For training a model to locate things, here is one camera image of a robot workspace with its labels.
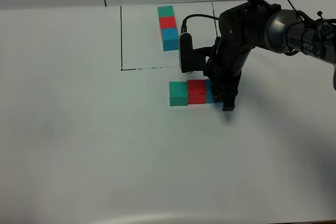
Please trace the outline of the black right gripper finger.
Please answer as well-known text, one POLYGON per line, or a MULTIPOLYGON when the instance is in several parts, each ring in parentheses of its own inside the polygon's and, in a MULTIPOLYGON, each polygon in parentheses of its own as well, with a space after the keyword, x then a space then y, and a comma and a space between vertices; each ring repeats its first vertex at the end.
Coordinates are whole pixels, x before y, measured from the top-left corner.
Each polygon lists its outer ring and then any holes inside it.
POLYGON ((233 111, 235 108, 235 92, 222 93, 223 111, 233 111))
POLYGON ((214 102, 222 102, 221 92, 223 91, 222 85, 211 85, 211 92, 214 102))

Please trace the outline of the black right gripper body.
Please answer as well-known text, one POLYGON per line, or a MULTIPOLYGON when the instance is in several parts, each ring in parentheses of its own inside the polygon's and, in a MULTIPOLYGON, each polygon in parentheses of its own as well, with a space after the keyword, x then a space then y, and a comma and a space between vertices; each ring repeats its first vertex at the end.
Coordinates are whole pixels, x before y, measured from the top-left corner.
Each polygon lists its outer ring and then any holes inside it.
POLYGON ((221 96, 224 92, 235 92, 236 96, 238 95, 242 68, 253 48, 252 45, 245 43, 234 47, 223 37, 216 38, 206 75, 212 84, 223 86, 221 96))

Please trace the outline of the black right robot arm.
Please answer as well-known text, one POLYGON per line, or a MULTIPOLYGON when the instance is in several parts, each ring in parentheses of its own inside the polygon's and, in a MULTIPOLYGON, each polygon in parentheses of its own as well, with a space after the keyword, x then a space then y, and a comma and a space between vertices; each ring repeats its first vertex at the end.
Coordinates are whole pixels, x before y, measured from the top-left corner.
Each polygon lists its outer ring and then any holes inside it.
POLYGON ((335 65, 335 19, 311 19, 303 11, 282 9, 265 0, 245 0, 221 13, 204 75, 216 102, 233 111, 242 67, 256 47, 293 56, 299 52, 335 65))

